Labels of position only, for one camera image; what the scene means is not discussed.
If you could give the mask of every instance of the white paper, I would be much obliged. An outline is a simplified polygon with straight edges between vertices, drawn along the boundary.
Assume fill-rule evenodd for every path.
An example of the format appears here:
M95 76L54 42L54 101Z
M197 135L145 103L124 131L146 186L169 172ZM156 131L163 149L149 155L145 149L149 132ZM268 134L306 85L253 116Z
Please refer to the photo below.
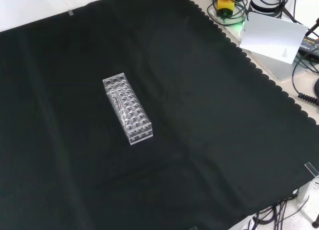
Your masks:
M306 32L306 26L250 12L240 47L292 64Z
M97 0L0 0L0 32Z

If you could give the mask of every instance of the black electronic device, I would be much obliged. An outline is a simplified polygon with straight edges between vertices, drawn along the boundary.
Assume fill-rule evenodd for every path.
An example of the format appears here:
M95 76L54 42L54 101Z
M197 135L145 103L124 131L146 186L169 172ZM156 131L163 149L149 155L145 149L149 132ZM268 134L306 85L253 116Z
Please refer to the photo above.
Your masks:
M315 50L316 48L319 48L319 41L305 36L298 52L302 55L305 55L308 52ZM319 61L319 50L311 53L309 57Z

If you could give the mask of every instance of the yellow device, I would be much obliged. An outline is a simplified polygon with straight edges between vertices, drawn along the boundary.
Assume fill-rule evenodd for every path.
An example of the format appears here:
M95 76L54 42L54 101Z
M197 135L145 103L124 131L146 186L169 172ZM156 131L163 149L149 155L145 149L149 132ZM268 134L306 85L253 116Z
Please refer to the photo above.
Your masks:
M235 8L235 0L217 0L217 15L232 15Z

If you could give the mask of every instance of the black fabric sheet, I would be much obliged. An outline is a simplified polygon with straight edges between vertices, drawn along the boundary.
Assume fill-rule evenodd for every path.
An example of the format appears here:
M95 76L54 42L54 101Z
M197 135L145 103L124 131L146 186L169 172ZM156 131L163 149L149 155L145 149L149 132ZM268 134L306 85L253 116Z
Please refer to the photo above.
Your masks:
M1 230L227 230L319 169L319 130L189 0L100 0L0 34ZM130 146L102 80L154 136Z

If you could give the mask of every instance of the white device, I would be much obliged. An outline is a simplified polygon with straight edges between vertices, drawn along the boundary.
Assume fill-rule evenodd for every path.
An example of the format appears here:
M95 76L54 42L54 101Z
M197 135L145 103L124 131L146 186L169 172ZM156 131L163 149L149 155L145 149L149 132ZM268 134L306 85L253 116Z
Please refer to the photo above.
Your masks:
M249 10L271 17L281 18L282 7L293 11L295 0L251 0Z

